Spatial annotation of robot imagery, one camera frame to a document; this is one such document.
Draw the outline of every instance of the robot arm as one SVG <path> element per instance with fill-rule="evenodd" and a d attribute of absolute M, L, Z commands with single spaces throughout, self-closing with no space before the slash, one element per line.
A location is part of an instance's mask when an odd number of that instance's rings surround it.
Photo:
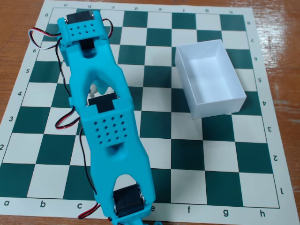
<path fill-rule="evenodd" d="M 148 155 L 138 136 L 134 105 L 121 68 L 116 64 L 98 11 L 58 20 L 60 51 L 71 69 L 69 102 L 78 112 L 91 151 L 91 176 L 105 216 L 117 224 L 142 224 L 155 192 Z M 117 96 L 110 107 L 87 105 L 91 84 Z M 117 178 L 129 174 L 137 184 L 113 191 Z"/>

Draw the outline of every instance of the white box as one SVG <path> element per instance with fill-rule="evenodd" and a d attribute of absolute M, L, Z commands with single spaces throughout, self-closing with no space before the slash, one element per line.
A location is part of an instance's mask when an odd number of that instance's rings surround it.
<path fill-rule="evenodd" d="M 193 119 L 240 111 L 246 94 L 221 40 L 178 45 L 175 64 Z"/>

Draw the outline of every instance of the white square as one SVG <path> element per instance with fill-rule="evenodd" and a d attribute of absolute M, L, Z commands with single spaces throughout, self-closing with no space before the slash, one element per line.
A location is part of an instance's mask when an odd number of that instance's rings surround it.
<path fill-rule="evenodd" d="M 193 120 L 190 113 L 173 112 L 171 126 L 172 139 L 203 140 L 202 120 Z"/>
<path fill-rule="evenodd" d="M 63 198 L 68 172 L 68 165 L 36 164 L 27 197 Z"/>
<path fill-rule="evenodd" d="M 120 44 L 146 46 L 146 38 L 147 28 L 123 27 Z"/>
<path fill-rule="evenodd" d="M 69 109 L 69 108 L 51 108 L 50 112 L 49 112 L 49 116 L 48 116 L 44 134 L 47 134 L 47 135 L 76 135 L 78 122 L 67 129 L 58 130 L 55 127 L 55 123 L 61 117 L 63 117 L 70 111 L 71 111 L 71 109 Z M 78 117 L 79 117 L 79 115 L 77 114 L 77 112 L 74 112 L 70 117 L 68 117 L 65 121 L 63 121 L 63 123 L 60 126 L 66 125 L 66 124 L 74 121 Z"/>
<path fill-rule="evenodd" d="M 176 67 L 172 67 L 172 88 L 182 88 Z"/>
<path fill-rule="evenodd" d="M 196 30 L 172 29 L 172 47 L 197 43 Z"/>
<path fill-rule="evenodd" d="M 143 88 L 142 111 L 171 112 L 171 88 Z"/>
<path fill-rule="evenodd" d="M 82 140 L 83 150 L 85 154 L 86 165 L 90 166 L 90 147 L 86 139 L 86 136 L 82 135 L 81 140 Z M 74 142 L 70 165 L 84 165 L 83 150 L 79 142 L 79 136 L 77 135 Z"/>
<path fill-rule="evenodd" d="M 110 46 L 112 49 L 112 54 L 113 54 L 114 60 L 116 61 L 116 63 L 118 63 L 120 45 L 110 45 Z"/>
<path fill-rule="evenodd" d="M 114 27 L 122 27 L 124 20 L 124 11 L 119 10 L 101 10 L 102 19 L 109 19 Z M 104 26 L 110 26 L 108 21 L 104 21 Z"/>
<path fill-rule="evenodd" d="M 261 116 L 232 115 L 236 142 L 266 143 Z"/>
<path fill-rule="evenodd" d="M 126 82 L 131 87 L 142 87 L 144 83 L 144 66 L 119 64 L 123 70 Z"/>
<path fill-rule="evenodd" d="M 43 41 L 41 47 L 46 48 L 48 46 L 55 45 L 55 44 L 56 44 L 56 42 L 53 42 L 53 41 Z M 60 61 L 62 62 L 63 57 L 60 53 L 60 50 L 58 50 L 58 56 L 60 57 Z M 55 48 L 51 48 L 51 49 L 47 49 L 47 50 L 40 50 L 37 55 L 37 61 L 50 61 L 50 62 L 54 61 L 54 62 L 57 62 L 57 67 L 59 66 Z"/>
<path fill-rule="evenodd" d="M 49 23 L 57 24 L 57 20 L 61 17 L 67 18 L 67 15 L 76 13 L 76 8 L 53 8 Z"/>
<path fill-rule="evenodd" d="M 205 171 L 171 170 L 171 202 L 207 204 Z"/>
<path fill-rule="evenodd" d="M 167 66 L 172 64 L 172 48 L 161 46 L 146 46 L 145 65 Z"/>
<path fill-rule="evenodd" d="M 244 206 L 278 208 L 273 174 L 240 172 L 240 187 Z"/>
<path fill-rule="evenodd" d="M 203 141 L 206 171 L 239 172 L 235 142 Z"/>
<path fill-rule="evenodd" d="M 249 49 L 245 31 L 222 31 L 222 40 L 226 49 Z"/>
<path fill-rule="evenodd" d="M 220 15 L 196 14 L 197 30 L 221 30 Z"/>
<path fill-rule="evenodd" d="M 37 161 L 42 139 L 42 134 L 13 133 L 9 140 L 3 162 L 35 164 Z"/>
<path fill-rule="evenodd" d="M 149 156 L 151 168 L 171 168 L 171 140 L 163 138 L 140 138 Z"/>
<path fill-rule="evenodd" d="M 137 133 L 140 136 L 142 112 L 134 111 L 134 113 L 135 113 L 135 122 L 136 122 Z"/>
<path fill-rule="evenodd" d="M 130 175 L 123 174 L 117 178 L 113 190 L 119 190 L 121 188 L 128 187 L 134 184 L 136 184 L 136 181 Z"/>
<path fill-rule="evenodd" d="M 64 73 L 64 76 L 65 76 L 65 79 L 66 79 L 66 83 L 69 84 L 70 83 L 70 77 L 71 77 L 70 67 L 67 67 L 66 63 L 63 62 L 62 65 L 61 65 L 61 69 L 62 69 L 62 72 Z M 62 76 L 61 76 L 61 73 L 60 73 L 60 76 L 58 78 L 58 82 L 57 83 L 64 83 L 63 79 L 62 79 Z"/>
<path fill-rule="evenodd" d="M 56 83 L 28 83 L 22 106 L 51 107 Z"/>
<path fill-rule="evenodd" d="M 172 13 L 149 12 L 147 27 L 172 29 Z"/>
<path fill-rule="evenodd" d="M 235 69 L 244 91 L 257 91 L 253 69 Z"/>

